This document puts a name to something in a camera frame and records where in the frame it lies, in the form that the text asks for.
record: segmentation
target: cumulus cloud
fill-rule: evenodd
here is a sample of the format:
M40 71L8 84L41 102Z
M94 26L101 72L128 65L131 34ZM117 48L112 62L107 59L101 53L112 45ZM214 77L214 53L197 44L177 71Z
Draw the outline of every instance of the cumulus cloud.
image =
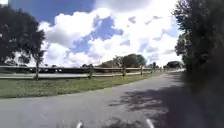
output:
M177 37L164 34L172 28L174 18L171 11L177 0L96 0L95 9L90 13L74 12L60 14L54 24L41 22L39 29L46 33L43 45L47 49L45 62L59 66L81 66L100 64L116 55L142 54L148 63L159 66L171 60L180 60L173 52ZM86 52L75 53L75 42L95 31L96 18L111 17L114 29L123 31L110 39L91 38Z
M129 12L145 8L150 0L96 0L95 7L106 7L116 12Z
M8 0L0 0L0 4L7 5L8 4Z
M41 22L39 29L44 30L47 42L72 48L75 46L75 41L89 35L94 30L94 19L97 16L103 19L109 15L110 10L105 8L99 8L91 13L59 14L55 17L54 25L48 22Z

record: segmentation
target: grass verge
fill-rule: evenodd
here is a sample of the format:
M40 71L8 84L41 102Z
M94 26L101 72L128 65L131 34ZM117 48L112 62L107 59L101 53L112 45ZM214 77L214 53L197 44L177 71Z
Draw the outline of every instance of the grass verge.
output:
M80 93L128 84L159 74L161 73L144 74L143 76L132 75L124 78L121 76L96 77L92 80L0 80L0 98L42 97Z

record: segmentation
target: blue sky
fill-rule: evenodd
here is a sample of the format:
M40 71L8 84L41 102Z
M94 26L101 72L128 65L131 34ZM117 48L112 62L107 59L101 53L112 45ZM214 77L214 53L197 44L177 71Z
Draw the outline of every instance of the blue sky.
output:
M174 53L178 26L171 16L176 1L11 0L10 4L40 22L46 35L42 46L47 50L46 64L97 65L116 55L136 53L162 66L180 60Z

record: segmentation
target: fence rail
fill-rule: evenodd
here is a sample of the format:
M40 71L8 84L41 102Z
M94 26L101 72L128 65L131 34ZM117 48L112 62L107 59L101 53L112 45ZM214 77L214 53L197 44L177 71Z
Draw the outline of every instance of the fence rail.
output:
M0 79L33 79L36 67L0 66ZM67 79L67 78L92 78L110 77L117 75L143 75L152 73L151 68L65 68L65 67L40 67L40 79Z

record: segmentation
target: road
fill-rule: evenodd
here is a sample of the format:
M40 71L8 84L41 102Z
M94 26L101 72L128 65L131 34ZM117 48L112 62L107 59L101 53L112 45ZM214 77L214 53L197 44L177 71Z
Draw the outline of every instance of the road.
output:
M79 94L1 99L0 127L73 128L83 120L88 128L147 128L150 118L156 128L206 128L200 107L183 85L180 73L170 73Z

